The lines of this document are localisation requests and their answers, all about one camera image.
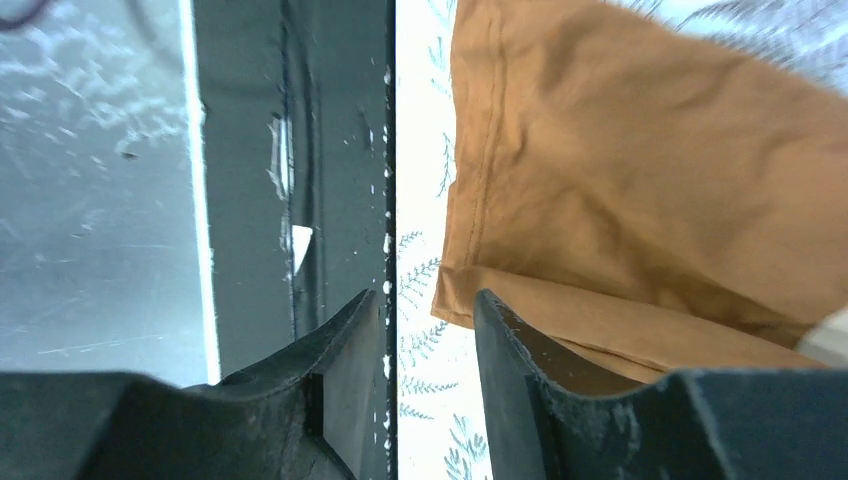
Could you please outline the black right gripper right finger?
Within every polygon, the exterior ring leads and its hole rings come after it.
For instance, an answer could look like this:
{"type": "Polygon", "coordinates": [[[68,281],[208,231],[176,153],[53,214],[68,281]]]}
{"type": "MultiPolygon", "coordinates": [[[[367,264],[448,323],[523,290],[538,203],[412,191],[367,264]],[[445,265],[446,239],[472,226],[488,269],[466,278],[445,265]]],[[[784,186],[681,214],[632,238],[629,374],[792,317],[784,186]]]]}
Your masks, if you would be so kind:
{"type": "Polygon", "coordinates": [[[843,479],[847,373],[684,369],[642,384],[582,358],[493,292],[474,304],[496,479],[843,479]]]}

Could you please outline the brown boxer underwear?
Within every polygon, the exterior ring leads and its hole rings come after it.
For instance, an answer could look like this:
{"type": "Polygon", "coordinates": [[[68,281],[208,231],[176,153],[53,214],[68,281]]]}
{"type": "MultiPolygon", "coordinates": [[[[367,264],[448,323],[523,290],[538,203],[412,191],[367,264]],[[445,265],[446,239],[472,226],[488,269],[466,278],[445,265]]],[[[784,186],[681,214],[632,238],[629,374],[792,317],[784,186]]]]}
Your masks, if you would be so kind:
{"type": "Polygon", "coordinates": [[[640,382],[847,363],[847,102],[600,1],[462,1],[433,314],[640,382]]]}

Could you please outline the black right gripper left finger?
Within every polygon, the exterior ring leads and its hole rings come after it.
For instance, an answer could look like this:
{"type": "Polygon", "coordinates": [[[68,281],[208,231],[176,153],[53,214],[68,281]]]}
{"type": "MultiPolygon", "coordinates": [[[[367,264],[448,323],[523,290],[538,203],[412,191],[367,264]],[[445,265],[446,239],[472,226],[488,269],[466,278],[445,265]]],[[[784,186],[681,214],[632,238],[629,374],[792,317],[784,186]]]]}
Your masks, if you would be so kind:
{"type": "Polygon", "coordinates": [[[378,302],[214,386],[128,372],[5,373],[5,479],[375,479],[378,302]]]}

